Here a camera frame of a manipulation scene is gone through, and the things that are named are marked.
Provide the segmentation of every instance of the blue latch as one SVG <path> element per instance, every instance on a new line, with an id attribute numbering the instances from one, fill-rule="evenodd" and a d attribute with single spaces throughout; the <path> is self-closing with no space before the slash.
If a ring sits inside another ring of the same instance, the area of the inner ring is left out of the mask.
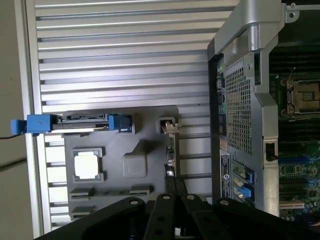
<path id="1" fill-rule="evenodd" d="M 253 184 L 254 181 L 255 181 L 255 180 L 254 180 L 254 173 L 247 171 L 247 172 L 245 173 L 245 175 L 246 175 L 246 180 L 248 181 L 248 183 Z"/>
<path id="2" fill-rule="evenodd" d="M 252 192 L 249 188 L 245 186 L 238 187 L 238 192 L 242 193 L 246 198 L 251 198 L 252 197 Z"/>
<path id="3" fill-rule="evenodd" d="M 32 134 L 33 136 L 50 133 L 53 130 L 55 118 L 56 115 L 37 114 L 26 116 L 26 120 L 14 119 L 10 123 L 11 133 L 13 135 Z"/>

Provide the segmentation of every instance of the white wall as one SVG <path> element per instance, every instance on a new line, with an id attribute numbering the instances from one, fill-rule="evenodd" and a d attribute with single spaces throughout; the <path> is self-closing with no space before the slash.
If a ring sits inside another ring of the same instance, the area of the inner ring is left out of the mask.
<path id="1" fill-rule="evenodd" d="M 22 119 L 22 95 L 13 0 L 0 3 L 0 136 Z M 0 140 L 0 165 L 26 156 L 23 136 Z M 0 239 L 33 238 L 27 164 L 0 172 Z"/>

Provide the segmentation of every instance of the perforated metal panel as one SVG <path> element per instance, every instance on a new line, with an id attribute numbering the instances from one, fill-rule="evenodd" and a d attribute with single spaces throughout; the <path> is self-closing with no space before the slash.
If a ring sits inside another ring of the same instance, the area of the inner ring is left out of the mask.
<path id="1" fill-rule="evenodd" d="M 250 80 L 244 68 L 238 68 L 225 77 L 227 102 L 228 145 L 252 154 Z"/>

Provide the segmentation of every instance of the sticker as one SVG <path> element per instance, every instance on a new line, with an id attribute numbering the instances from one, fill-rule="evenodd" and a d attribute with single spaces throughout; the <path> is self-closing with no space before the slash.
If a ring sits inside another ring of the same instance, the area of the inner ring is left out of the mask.
<path id="1" fill-rule="evenodd" d="M 220 148 L 224 151 L 228 151 L 228 142 L 226 140 L 220 139 Z"/>
<path id="2" fill-rule="evenodd" d="M 220 156 L 221 197 L 231 198 L 231 164 L 230 155 Z"/>

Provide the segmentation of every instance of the motherboard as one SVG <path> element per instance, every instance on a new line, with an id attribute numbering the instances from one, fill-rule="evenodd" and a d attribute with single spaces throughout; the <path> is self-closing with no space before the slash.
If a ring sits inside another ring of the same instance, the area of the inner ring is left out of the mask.
<path id="1" fill-rule="evenodd" d="M 308 226 L 320 226 L 319 51 L 283 47 L 270 54 L 270 94 L 278 105 L 280 217 Z"/>

